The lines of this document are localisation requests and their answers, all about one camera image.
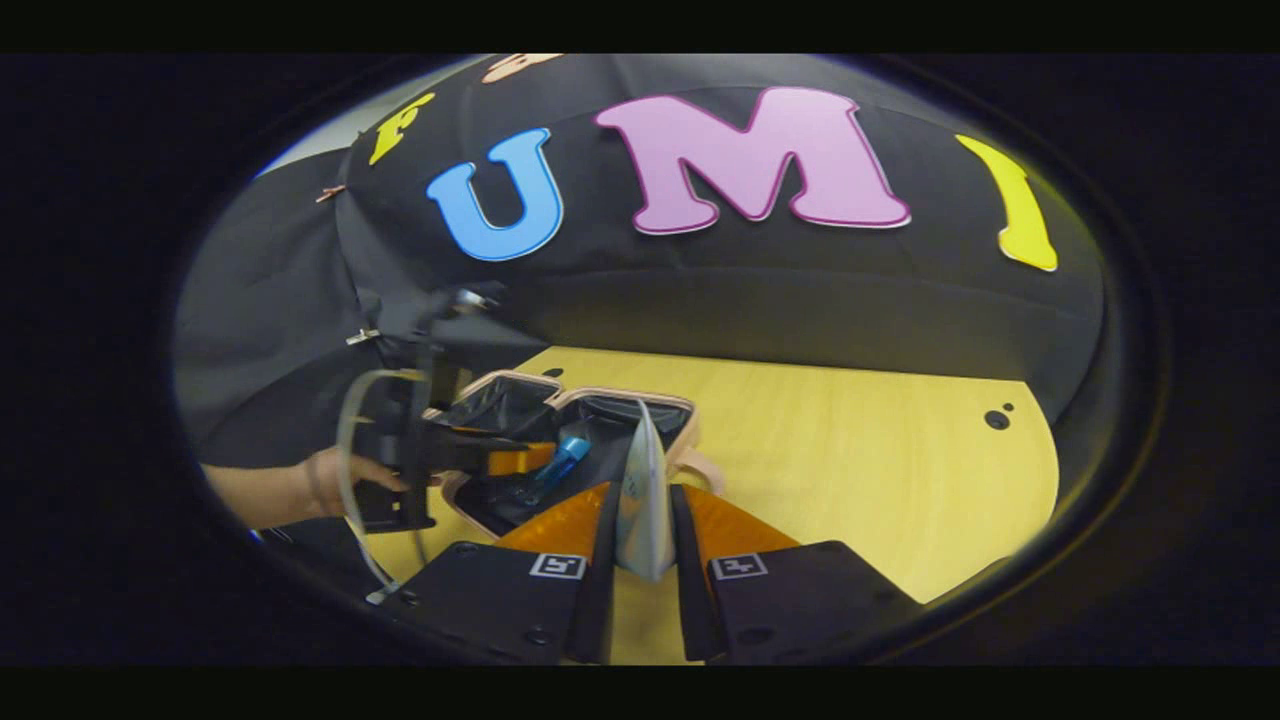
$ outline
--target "person's arm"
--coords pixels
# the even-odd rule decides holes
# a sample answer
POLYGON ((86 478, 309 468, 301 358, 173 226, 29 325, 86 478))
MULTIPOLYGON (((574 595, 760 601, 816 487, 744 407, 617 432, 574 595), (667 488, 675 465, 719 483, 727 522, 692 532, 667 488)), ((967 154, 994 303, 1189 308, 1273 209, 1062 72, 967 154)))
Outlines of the person's arm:
MULTIPOLYGON (((315 518, 344 514, 338 487, 338 450, 330 447, 288 468, 216 468, 204 465, 214 492, 246 525, 259 530, 315 518)), ((385 488, 408 489, 372 460, 351 459, 351 482, 371 480, 385 488)))

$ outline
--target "person's hand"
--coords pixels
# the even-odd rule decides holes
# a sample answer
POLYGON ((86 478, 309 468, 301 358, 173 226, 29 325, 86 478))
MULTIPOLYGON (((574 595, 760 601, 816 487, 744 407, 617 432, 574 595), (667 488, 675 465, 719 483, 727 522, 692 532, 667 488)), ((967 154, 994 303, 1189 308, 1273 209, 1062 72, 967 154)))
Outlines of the person's hand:
MULTIPOLYGON (((294 470, 298 473, 302 487, 308 492, 315 516, 340 518, 346 515, 346 507, 342 503, 342 489, 338 484, 342 480, 338 477, 337 447, 316 452, 297 464, 294 470)), ((360 480, 375 482, 396 492, 408 489, 408 486, 389 469, 367 457, 352 455, 351 482, 355 484, 360 480)))

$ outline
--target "blue marker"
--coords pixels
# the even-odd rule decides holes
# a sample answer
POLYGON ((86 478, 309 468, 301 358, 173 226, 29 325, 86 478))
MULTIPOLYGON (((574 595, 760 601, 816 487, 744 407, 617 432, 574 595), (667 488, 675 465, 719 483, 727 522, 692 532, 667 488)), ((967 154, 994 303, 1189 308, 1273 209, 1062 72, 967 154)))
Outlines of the blue marker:
POLYGON ((559 484, 564 479, 564 475, 572 470, 580 460, 586 457, 588 451, 591 450, 591 443, 582 438, 564 438, 561 441, 559 447, 556 448, 556 456, 552 461, 539 470, 534 475, 529 489, 520 492, 521 501, 525 505, 538 505, 541 502, 543 497, 559 484))

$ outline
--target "blue object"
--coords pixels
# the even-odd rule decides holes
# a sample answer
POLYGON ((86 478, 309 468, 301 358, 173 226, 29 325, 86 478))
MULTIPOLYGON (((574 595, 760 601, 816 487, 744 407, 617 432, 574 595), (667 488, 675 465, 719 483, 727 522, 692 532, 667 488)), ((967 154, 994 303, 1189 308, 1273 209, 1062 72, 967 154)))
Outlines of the blue object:
POLYGON ((489 151, 489 160, 507 165, 525 215, 513 225, 494 227, 485 218, 471 187, 475 163, 462 163, 439 174, 426 187, 426 196, 440 206, 454 242, 476 260, 498 263, 527 255, 547 243, 564 217, 556 177, 547 167, 543 143, 547 128, 536 128, 503 140, 489 151))
POLYGON ((534 475, 530 488, 520 493, 522 496, 521 501, 525 505, 538 505, 541 502, 543 497, 556 489, 556 486, 564 479, 564 475, 570 474, 579 461, 586 457, 590 450, 591 443, 582 438, 571 437, 561 441, 552 461, 534 475))

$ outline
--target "black fabric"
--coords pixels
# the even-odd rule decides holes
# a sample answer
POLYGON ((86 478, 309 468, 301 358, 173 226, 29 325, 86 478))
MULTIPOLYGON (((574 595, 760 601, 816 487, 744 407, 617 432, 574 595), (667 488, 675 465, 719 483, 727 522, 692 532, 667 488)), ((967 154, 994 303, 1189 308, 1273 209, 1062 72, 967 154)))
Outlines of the black fabric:
MULTIPOLYGON (((503 402, 499 400, 499 395, 507 393, 516 396, 516 400, 509 404, 515 405, 520 397, 540 392, 531 386, 532 383, 509 379, 504 382, 503 388, 498 388, 494 383, 490 386, 493 387, 492 393, 486 395, 483 402, 489 406, 500 406, 503 402)), ((645 405, 649 407, 654 427, 658 429, 663 448, 669 448, 671 443, 680 437, 680 432, 685 429, 691 413, 684 407, 660 402, 645 401, 645 405)), ((458 488, 454 498, 458 507, 498 536, 516 529, 534 515, 599 483, 622 482, 627 451, 631 448, 631 438, 640 421, 640 406, 635 401, 586 396, 570 402, 550 415, 543 410, 544 407, 549 406, 529 407, 524 416, 513 413, 507 415, 508 427, 524 429, 518 439, 558 443, 570 437, 579 437, 590 442, 591 450, 561 480, 559 486, 531 507, 516 501, 509 489, 513 484, 525 482, 534 473, 502 478, 475 475, 458 488)), ((497 429, 499 424, 476 424, 474 427, 497 429)))
POLYGON ((554 410, 547 400, 559 392, 553 384, 495 378, 476 392, 456 402, 440 421, 456 428, 492 430, 515 441, 532 442, 554 429, 554 410))
MULTIPOLYGON (((1018 156, 1060 256, 1043 273, 1004 256, 1004 201, 989 170, 961 146, 965 118, 870 73, 809 56, 567 55, 499 82, 467 68, 433 91, 401 142, 370 167, 375 133, 352 147, 337 220, 362 302, 399 305, 424 288, 500 281, 497 318, 553 345, 653 351, 925 374, 1024 379, 1053 421, 1097 343, 1103 295, 1096 238, 1052 178, 1018 156), (644 200, 622 138, 594 124, 617 102, 671 94, 745 127, 762 90, 805 86, 851 97, 891 187, 911 206, 895 229, 815 225, 786 202, 787 170, 769 218, 721 208, 710 228, 646 236, 631 224, 644 200), (494 143, 547 127, 543 146, 564 204, 544 247, 506 263, 463 254, 425 188, 475 163, 472 186, 494 225, 522 214, 494 143)), ((1007 147, 1015 154, 1018 147, 1007 147)))
POLYGON ((342 158, 325 152, 256 179, 192 261, 173 348, 177 396, 197 446, 255 393, 346 350, 364 327, 333 205, 315 201, 334 184, 342 158))

